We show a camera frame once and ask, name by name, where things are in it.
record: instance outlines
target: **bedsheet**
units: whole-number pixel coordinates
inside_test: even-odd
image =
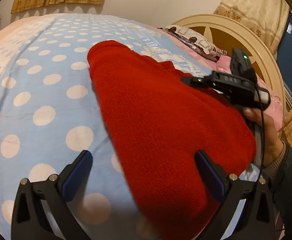
[[[194,76],[216,67],[191,57],[181,43],[155,28],[113,16],[54,14],[30,20],[3,37],[0,232],[6,240],[20,180],[40,181],[60,173],[83,149],[93,154],[93,167],[68,207],[88,235],[94,240],[160,239],[134,203],[91,86],[86,55],[104,40],[116,40],[158,61],[171,60],[176,69]],[[256,180],[257,174],[251,164],[241,179]],[[222,239],[234,230],[244,203]]]

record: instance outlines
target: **human hand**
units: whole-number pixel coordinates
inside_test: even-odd
[[[262,114],[260,109],[245,107],[243,109],[243,112],[248,120],[262,126]],[[274,120],[271,116],[264,114],[264,125],[265,125],[265,157],[263,165],[264,167],[267,167],[278,158],[284,145],[283,142],[278,138]]]

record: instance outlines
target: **wooden headboard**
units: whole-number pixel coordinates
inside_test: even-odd
[[[251,30],[216,14],[189,16],[174,25],[185,26],[204,35],[220,49],[227,50],[228,56],[231,56],[233,48],[246,50],[256,73],[280,97],[285,113],[285,89],[279,68],[268,48]]]

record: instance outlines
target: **black cable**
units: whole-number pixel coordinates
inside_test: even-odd
[[[262,163],[261,163],[261,167],[259,169],[259,175],[258,175],[258,178],[256,181],[256,182],[258,182],[259,178],[261,177],[261,174],[262,174],[262,167],[263,167],[264,158],[265,158],[265,123],[264,123],[264,112],[263,112],[263,107],[262,107],[262,100],[261,100],[261,95],[260,95],[259,90],[258,90],[257,82],[255,83],[255,90],[257,92],[258,100],[259,100],[259,103],[261,106],[261,116],[262,116],[262,133],[261,133]]]

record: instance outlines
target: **white wall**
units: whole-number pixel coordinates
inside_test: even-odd
[[[20,18],[51,13],[108,14],[162,27],[193,14],[213,13],[221,0],[105,0],[103,5],[62,3],[11,15],[13,1],[0,2],[0,29]]]

